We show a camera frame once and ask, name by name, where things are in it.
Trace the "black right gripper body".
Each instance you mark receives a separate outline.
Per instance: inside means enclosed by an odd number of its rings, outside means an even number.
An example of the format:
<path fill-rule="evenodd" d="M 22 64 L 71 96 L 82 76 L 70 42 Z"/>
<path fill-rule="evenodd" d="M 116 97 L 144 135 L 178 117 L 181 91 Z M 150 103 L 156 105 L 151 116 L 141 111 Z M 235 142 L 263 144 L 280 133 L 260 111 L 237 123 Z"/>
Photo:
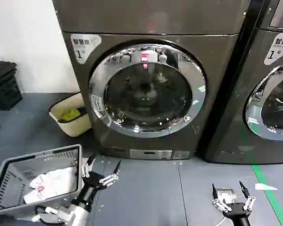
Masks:
<path fill-rule="evenodd" d="M 245 203 L 230 203 L 228 206 L 232 209 L 231 211 L 224 212 L 223 216 L 230 219 L 234 226 L 250 226 L 249 215 L 251 211 L 244 210 Z"/>

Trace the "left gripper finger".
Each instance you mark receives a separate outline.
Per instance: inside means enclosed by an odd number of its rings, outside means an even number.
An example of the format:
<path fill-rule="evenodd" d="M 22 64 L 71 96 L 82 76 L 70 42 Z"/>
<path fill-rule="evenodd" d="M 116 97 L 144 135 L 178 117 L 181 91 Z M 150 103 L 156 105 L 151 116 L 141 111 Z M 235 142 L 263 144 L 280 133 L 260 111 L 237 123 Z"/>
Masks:
<path fill-rule="evenodd" d="M 117 166 L 115 167 L 112 174 L 104 177 L 103 179 L 99 180 L 100 186 L 111 186 L 116 181 L 119 180 L 119 168 L 120 168 L 121 160 L 119 160 Z"/>
<path fill-rule="evenodd" d="M 88 178 L 90 176 L 90 172 L 92 171 L 94 161 L 96 159 L 96 155 L 93 154 L 89 158 L 82 158 L 82 177 Z"/>

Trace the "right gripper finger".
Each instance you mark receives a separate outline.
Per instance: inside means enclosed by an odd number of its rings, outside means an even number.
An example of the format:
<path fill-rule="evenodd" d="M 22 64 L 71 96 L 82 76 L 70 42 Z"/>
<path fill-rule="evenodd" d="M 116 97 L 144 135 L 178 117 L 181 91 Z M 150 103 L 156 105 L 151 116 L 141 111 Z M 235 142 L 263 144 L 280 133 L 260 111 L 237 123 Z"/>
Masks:
<path fill-rule="evenodd" d="M 247 211 L 247 210 L 252 211 L 256 198 L 254 196 L 250 195 L 249 190 L 247 189 L 247 187 L 241 181 L 239 181 L 239 184 L 240 184 L 240 187 L 241 187 L 241 191 L 242 191 L 244 197 L 246 198 L 246 202 L 243 206 L 243 210 L 244 211 Z"/>
<path fill-rule="evenodd" d="M 218 195 L 217 195 L 217 190 L 214 186 L 214 184 L 212 183 L 212 195 L 213 195 L 213 200 L 212 200 L 212 204 L 217 208 L 219 209 L 220 211 L 222 212 L 229 212 L 230 211 L 230 207 L 227 206 L 223 201 L 221 201 L 219 198 L 218 198 Z"/>

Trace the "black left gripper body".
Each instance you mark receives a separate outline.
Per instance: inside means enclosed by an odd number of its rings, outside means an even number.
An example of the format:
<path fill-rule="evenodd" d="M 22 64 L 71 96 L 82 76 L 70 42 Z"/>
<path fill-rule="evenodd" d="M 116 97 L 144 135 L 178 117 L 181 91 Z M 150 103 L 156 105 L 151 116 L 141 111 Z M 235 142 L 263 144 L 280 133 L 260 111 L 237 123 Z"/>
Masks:
<path fill-rule="evenodd" d="M 100 180 L 104 176 L 96 172 L 90 172 L 88 178 L 84 178 L 84 185 L 77 197 L 78 200 L 84 203 L 91 203 L 94 200 L 95 195 L 98 192 L 98 189 L 101 187 Z"/>

